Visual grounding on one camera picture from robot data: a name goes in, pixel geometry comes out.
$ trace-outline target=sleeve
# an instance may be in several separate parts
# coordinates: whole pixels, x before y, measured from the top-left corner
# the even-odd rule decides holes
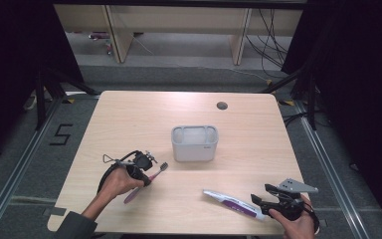
[[[91,238],[95,233],[97,223],[75,212],[68,213],[54,239]]]

